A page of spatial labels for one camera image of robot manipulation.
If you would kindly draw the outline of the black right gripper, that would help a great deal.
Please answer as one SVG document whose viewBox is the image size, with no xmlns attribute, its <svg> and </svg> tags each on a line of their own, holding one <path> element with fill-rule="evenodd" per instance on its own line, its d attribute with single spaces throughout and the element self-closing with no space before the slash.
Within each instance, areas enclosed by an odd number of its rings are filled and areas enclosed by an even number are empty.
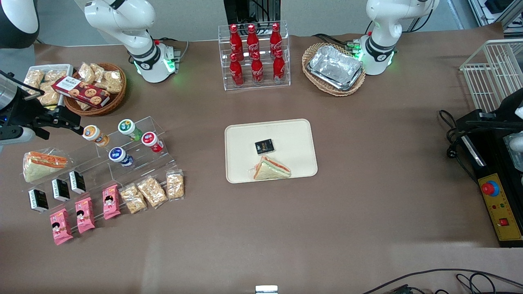
<svg viewBox="0 0 523 294">
<path fill-rule="evenodd" d="M 28 93 L 16 92 L 15 94 L 1 93 L 0 125 L 2 128 L 11 125 L 34 129 L 38 128 L 38 136 L 50 136 L 45 127 L 68 129 L 82 135 L 84 127 L 80 124 L 81 116 L 67 107 L 57 108 L 57 119 L 43 107 L 38 99 L 29 99 Z"/>
</svg>

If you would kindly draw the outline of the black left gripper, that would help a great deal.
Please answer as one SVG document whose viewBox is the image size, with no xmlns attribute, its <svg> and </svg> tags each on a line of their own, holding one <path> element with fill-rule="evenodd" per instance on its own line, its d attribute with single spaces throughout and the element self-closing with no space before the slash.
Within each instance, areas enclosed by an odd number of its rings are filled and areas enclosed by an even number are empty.
<svg viewBox="0 0 523 294">
<path fill-rule="evenodd" d="M 499 108 L 492 112 L 482 112 L 476 120 L 467 120 L 466 126 L 471 129 L 502 130 L 521 132 L 523 89 L 508 95 Z"/>
</svg>

